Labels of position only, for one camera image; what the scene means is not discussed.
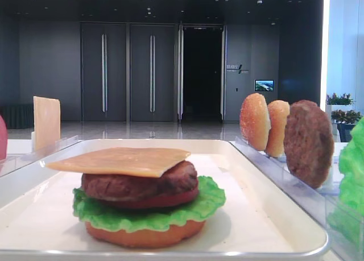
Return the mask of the cheese slice on burger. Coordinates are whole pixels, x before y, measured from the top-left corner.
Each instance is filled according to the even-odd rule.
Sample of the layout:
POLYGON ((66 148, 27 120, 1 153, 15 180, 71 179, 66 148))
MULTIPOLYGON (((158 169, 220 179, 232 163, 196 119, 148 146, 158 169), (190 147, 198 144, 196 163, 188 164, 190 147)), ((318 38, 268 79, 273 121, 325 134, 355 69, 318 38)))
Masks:
POLYGON ((191 153, 175 148, 114 147, 46 164, 50 169, 93 175, 159 178, 191 153))

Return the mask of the wall display screen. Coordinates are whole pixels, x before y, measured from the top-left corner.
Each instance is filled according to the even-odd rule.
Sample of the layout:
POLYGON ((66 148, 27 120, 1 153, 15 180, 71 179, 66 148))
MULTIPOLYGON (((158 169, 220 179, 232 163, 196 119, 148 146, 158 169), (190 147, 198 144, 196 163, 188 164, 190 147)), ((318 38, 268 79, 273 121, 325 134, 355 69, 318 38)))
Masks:
POLYGON ((255 80, 256 92, 273 92, 274 81, 273 80, 255 80))

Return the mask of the brown meat patty in rack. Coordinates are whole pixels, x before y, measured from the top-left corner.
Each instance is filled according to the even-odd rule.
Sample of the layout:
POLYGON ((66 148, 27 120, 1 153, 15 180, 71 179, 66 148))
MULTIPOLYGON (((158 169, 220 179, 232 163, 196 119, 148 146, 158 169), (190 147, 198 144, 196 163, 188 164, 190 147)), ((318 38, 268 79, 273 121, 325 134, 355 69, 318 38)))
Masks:
POLYGON ((329 174, 334 153, 332 125, 315 102, 301 100, 290 106, 284 136, 289 172, 311 188, 319 188, 329 174))

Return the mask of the right clear acrylic rack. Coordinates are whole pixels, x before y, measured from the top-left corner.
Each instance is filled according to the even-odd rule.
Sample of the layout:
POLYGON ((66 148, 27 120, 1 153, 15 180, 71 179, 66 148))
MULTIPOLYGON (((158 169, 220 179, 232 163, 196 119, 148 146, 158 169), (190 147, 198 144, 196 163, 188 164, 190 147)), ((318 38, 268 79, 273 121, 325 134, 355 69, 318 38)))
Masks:
POLYGON ((328 179, 318 189, 292 176, 286 166, 286 158, 275 159, 250 147, 240 137, 233 145, 257 168, 294 200, 306 213, 329 233, 331 249, 342 260, 363 260, 363 217, 356 210, 339 200, 339 185, 343 175, 339 173, 340 151, 347 145, 336 142, 328 179))

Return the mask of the clear acrylic rack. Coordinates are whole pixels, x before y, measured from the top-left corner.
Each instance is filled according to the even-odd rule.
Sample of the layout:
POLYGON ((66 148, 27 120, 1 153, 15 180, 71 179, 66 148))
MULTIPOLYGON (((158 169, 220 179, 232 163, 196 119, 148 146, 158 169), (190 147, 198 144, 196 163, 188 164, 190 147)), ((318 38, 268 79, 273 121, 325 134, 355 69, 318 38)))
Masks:
POLYGON ((240 137, 233 145, 257 168, 294 200, 306 213, 329 233, 331 249, 342 260, 363 260, 363 217, 356 210, 339 200, 339 185, 343 175, 339 173, 340 151, 347 145, 336 142, 328 179, 318 189, 292 176, 286 166, 286 158, 275 159, 250 147, 240 137))
POLYGON ((1 160, 1 177, 12 173, 33 162, 42 160, 60 150, 79 142, 78 135, 62 138, 53 145, 34 151, 31 139, 10 139, 6 158, 1 160))

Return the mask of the lower flower planter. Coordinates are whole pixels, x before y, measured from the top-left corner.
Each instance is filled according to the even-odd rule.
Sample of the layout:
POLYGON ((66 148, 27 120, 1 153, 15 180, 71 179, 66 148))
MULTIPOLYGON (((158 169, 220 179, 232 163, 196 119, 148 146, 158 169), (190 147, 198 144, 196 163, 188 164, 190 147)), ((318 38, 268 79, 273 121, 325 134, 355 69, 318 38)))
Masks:
POLYGON ((336 123, 355 124, 362 118, 362 115, 355 110, 335 110, 331 113, 331 117, 336 123))

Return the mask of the middle dark double door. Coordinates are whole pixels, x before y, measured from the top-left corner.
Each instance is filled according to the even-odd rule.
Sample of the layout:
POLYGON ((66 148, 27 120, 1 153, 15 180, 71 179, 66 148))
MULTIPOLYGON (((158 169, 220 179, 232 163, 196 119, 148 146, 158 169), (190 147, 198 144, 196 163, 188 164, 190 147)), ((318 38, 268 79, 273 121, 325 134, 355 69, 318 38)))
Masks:
POLYGON ((131 120, 172 121, 174 28, 132 25, 131 120))

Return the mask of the dark double door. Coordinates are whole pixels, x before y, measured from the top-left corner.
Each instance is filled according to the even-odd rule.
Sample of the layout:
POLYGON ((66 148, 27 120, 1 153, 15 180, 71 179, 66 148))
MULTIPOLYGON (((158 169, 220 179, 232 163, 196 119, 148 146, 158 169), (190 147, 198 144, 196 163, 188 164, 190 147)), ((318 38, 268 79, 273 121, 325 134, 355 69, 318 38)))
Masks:
POLYGON ((126 120, 126 26, 82 24, 85 121, 126 120))
POLYGON ((131 120, 172 121, 174 28, 132 25, 131 120))

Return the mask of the upright cheese slice in rack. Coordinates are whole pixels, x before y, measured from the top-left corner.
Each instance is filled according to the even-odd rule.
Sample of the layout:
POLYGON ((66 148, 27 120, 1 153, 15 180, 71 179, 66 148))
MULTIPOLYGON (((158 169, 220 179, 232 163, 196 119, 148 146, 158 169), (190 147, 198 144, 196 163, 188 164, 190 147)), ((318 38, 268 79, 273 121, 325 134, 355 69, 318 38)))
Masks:
POLYGON ((60 101, 33 96, 34 147, 40 150, 60 140, 60 101))

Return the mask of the green lettuce in rack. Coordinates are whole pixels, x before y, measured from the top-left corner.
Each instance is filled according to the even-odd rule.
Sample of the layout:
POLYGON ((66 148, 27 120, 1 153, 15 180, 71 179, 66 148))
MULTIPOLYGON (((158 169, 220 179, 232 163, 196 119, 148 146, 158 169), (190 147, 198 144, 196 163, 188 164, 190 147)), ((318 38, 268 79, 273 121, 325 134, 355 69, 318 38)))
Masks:
POLYGON ((351 130, 351 141, 341 150, 338 166, 344 175, 340 183, 341 203, 328 215, 328 223, 359 245, 363 240, 363 119, 351 130))

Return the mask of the sesame top bun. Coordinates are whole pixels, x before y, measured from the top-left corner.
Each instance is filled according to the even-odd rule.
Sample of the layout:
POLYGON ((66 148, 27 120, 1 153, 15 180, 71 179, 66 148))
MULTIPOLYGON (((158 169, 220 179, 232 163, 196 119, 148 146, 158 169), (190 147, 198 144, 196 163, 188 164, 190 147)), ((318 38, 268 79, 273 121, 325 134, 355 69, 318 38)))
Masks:
POLYGON ((239 125, 243 139, 257 151, 264 151, 271 129, 270 116, 265 97, 250 94, 241 106, 239 125))

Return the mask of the bottom bun half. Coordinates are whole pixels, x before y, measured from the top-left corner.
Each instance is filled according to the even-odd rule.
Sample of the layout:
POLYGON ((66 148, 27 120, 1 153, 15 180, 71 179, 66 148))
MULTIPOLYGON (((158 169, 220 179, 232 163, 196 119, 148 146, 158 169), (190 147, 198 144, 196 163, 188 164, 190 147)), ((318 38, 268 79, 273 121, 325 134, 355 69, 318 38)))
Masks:
POLYGON ((128 248, 162 248, 180 243, 201 231, 205 221, 187 221, 183 226, 171 225, 167 231, 138 230, 127 233, 124 230, 107 231, 97 229, 86 222, 86 230, 92 237, 128 248))

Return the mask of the sesame bun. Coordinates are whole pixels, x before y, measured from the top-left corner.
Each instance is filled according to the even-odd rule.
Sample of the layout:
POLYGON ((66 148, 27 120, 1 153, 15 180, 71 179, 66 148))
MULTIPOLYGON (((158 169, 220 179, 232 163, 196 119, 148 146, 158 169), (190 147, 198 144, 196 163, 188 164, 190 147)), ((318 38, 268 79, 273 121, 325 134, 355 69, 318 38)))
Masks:
POLYGON ((275 100, 268 104, 271 129, 265 152, 272 157, 280 157, 284 153, 284 136, 287 116, 289 115, 289 103, 275 100))
POLYGON ((264 151, 271 129, 270 116, 265 97, 250 94, 241 106, 239 125, 243 139, 257 151, 264 151))

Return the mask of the left clear acrylic rack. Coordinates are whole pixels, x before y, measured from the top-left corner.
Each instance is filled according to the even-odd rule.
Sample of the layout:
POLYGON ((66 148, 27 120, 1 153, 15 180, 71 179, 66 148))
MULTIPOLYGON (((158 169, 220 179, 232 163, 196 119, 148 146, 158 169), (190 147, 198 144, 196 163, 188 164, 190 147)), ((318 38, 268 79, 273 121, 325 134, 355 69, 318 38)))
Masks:
POLYGON ((33 162, 42 160, 60 150, 79 142, 78 135, 62 138, 53 145, 34 151, 31 139, 10 139, 6 158, 1 160, 1 177, 12 173, 33 162))

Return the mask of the white metal tray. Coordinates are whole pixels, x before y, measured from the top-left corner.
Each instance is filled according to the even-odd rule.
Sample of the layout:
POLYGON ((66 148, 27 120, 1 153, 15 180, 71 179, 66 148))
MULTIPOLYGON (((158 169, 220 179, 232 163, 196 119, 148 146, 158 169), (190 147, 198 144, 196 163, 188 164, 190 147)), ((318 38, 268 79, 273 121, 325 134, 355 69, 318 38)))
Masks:
POLYGON ((222 140, 84 140, 1 177, 2 260, 324 260, 326 230, 222 140), (202 231, 176 246, 132 250, 93 239, 72 214, 78 173, 47 163, 112 147, 179 148, 226 202, 202 231))

